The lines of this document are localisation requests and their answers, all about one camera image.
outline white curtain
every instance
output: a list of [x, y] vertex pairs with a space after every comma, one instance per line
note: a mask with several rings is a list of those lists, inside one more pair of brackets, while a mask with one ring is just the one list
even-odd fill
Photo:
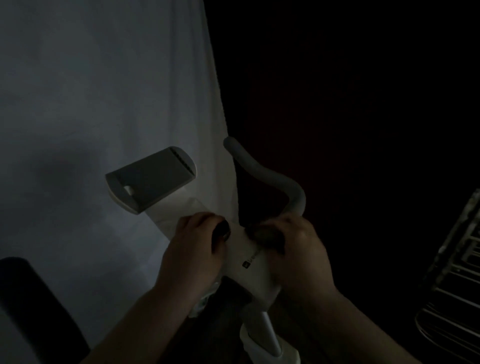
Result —
[[[2, 1], [0, 258], [28, 259], [98, 343], [155, 281], [168, 240], [104, 175], [174, 145], [187, 189], [237, 219], [203, 3]], [[0, 310], [0, 362], [36, 363]]]

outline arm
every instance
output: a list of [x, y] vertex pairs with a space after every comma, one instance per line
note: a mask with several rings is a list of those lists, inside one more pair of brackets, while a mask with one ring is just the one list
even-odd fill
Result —
[[335, 287], [325, 247], [313, 225], [294, 214], [265, 224], [285, 236], [285, 254], [268, 252], [270, 270], [307, 317], [304, 328], [338, 363], [418, 363]]
[[225, 244], [212, 251], [222, 217], [198, 213], [179, 220], [155, 286], [144, 294], [82, 364], [155, 363], [217, 277]]

